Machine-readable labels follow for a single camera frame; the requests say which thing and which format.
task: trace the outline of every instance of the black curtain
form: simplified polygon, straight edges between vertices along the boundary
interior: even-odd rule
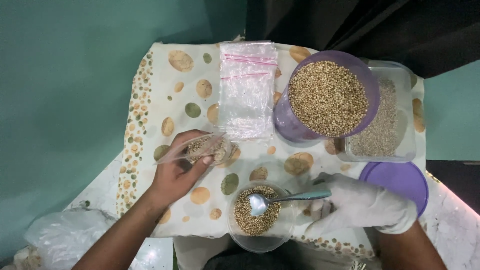
[[[480,0],[248,0],[245,34],[429,78],[480,59]]]

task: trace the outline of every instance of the hand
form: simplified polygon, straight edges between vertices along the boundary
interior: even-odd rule
[[[305,235],[318,237],[341,228],[376,227],[382,233],[398,234],[408,230],[417,219],[414,202],[385,190],[336,173],[325,177],[326,188],[332,191],[330,200],[336,210],[314,221]],[[325,199],[315,200],[312,209],[322,207]]]
[[[173,139],[171,149],[184,142],[208,134],[197,129],[179,133]],[[185,196],[193,187],[198,178],[208,169],[213,162],[213,157],[207,156],[199,159],[192,168],[185,172],[180,163],[182,160],[167,162],[157,165],[152,185],[149,192],[153,194],[161,207],[165,207]]]

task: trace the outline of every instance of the purple lid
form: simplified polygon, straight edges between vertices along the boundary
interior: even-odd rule
[[[427,180],[412,162],[369,162],[362,170],[359,180],[382,186],[412,200],[417,204],[418,216],[421,216],[427,207]]]

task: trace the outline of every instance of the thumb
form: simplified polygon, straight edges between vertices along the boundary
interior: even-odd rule
[[[305,230],[305,236],[316,239],[325,233],[332,232],[337,229],[342,229],[348,226],[343,218],[341,209],[331,213],[327,217],[314,221],[308,225]]]
[[[195,181],[202,176],[202,174],[208,169],[213,162],[212,156],[206,156],[198,159],[193,167],[185,174],[188,179],[195,179]]]

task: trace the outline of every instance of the stack of plastic bags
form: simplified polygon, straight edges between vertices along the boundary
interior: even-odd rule
[[[233,141],[273,138],[277,56],[270,41],[220,43],[217,126]]]

